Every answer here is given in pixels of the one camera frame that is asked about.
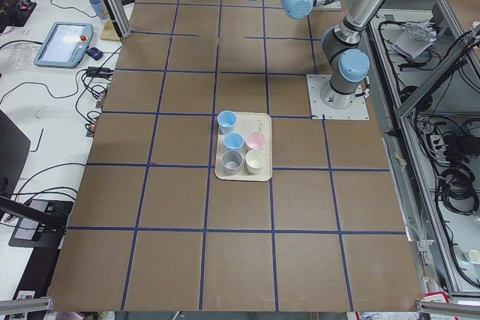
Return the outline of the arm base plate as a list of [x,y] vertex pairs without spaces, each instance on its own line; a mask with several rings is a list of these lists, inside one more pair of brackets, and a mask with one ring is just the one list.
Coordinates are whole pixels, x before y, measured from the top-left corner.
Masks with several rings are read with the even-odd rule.
[[368,121],[366,98],[358,84],[355,93],[342,95],[331,88],[329,74],[308,74],[307,89],[313,119]]

